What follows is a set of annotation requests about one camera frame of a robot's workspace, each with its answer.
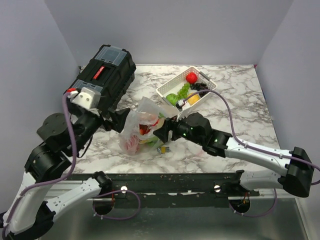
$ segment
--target transparent plastic bag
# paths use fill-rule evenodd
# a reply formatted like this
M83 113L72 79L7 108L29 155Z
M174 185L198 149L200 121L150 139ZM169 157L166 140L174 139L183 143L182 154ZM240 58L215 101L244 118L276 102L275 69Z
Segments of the transparent plastic bag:
M163 142L153 135L153 132L162 127L165 118L172 117L173 113L159 107L152 100L143 97L136 111L130 111L119 134L119 146L129 155L135 155L143 150L154 150Z

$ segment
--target white wall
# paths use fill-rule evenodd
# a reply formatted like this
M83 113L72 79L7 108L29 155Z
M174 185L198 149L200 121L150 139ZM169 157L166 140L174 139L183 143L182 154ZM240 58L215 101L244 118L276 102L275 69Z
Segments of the white wall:
M138 64L255 64L293 0L45 0L79 65L102 44Z
M41 143L36 130L61 111L77 63L43 0L0 1L0 213Z
M282 148L304 148L320 165L320 1L295 0L257 74ZM320 236L320 186L306 199Z

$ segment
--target white basket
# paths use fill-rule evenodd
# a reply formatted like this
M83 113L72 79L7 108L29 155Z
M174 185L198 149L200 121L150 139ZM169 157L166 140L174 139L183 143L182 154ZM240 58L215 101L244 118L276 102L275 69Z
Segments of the white basket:
M207 87L211 90L215 90L217 88L217 84L210 80L205 79L201 74L200 71L194 67L191 66L187 70L181 72L179 75L175 76L171 80L167 81L165 84L162 86L158 87L156 89L156 92L160 96L162 102L168 104L166 101L164 101L164 98L169 95L169 94L177 94L177 92L183 87L183 85L187 82L186 81L186 76L189 73L195 73L196 76L198 77L198 80L196 81L197 83L205 83ZM189 93L195 93L196 90L191 90L189 89ZM207 93L205 96L201 97L196 103L194 103L192 106L188 107L186 110L183 110L184 116L187 115L188 112L191 110L195 109L196 107L200 106L203 104L208 98L210 98L213 95L212 92Z

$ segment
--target marble tabletop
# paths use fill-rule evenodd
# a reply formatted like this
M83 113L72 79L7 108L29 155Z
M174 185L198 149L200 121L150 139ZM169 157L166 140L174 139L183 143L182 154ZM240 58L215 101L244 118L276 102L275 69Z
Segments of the marble tabletop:
M217 89L228 101L237 135L252 143L279 148L276 133L253 65L196 66L217 83ZM188 66L137 65L135 80L118 104L119 109L138 106L142 96L157 104L161 100L156 88ZM196 109L208 118L211 127L231 132L225 104L217 96L208 99ZM74 173L226 173L236 170L258 171L263 167L238 159L214 157L201 146L184 139L166 143L171 152L159 154L156 150L137 155L126 155L119 147L114 131L98 130L83 158L77 160Z

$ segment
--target bunch of grapes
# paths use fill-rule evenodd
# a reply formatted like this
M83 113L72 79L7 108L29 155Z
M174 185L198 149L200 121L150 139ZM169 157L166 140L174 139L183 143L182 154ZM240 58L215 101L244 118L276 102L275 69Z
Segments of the bunch of grapes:
M197 91L209 89L207 84L205 84L204 82L201 82L201 83L198 82L198 83L192 84L190 88L191 88L191 90L197 90ZM202 98L207 93L208 92L201 92L201 93L199 93L199 95Z
M188 91L190 88L190 83L185 83L183 85L183 87L178 91L177 96L178 98L181 99L185 99L188 96Z

